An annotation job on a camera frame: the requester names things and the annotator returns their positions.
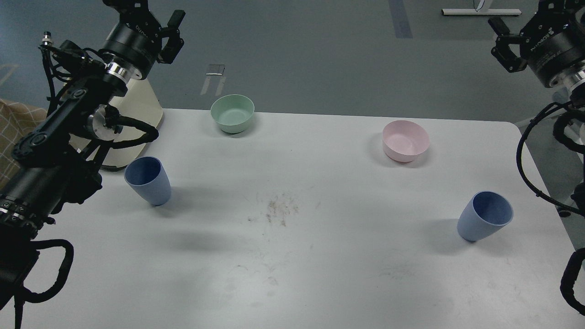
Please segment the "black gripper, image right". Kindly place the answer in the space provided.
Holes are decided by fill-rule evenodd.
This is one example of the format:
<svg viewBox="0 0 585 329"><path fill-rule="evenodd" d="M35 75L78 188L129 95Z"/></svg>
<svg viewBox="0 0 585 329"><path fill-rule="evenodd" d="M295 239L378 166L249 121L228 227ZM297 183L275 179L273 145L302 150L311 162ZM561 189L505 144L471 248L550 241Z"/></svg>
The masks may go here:
<svg viewBox="0 0 585 329"><path fill-rule="evenodd" d="M540 0L518 34L501 17L490 17L491 54L510 73L529 67L546 88L576 88L584 79L584 25L577 16L583 8L582 0Z"/></svg>

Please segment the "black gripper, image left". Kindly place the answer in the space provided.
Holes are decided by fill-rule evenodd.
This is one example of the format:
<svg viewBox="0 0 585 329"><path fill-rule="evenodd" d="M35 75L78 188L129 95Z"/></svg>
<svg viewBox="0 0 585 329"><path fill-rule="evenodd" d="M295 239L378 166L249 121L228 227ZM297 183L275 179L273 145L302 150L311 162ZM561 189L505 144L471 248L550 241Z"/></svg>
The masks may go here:
<svg viewBox="0 0 585 329"><path fill-rule="evenodd" d="M123 67L131 77L144 80L154 63L171 64L182 50L180 25L184 10L175 10L163 27L146 0L105 0L119 13L119 22L109 33L100 54L105 62Z"/></svg>

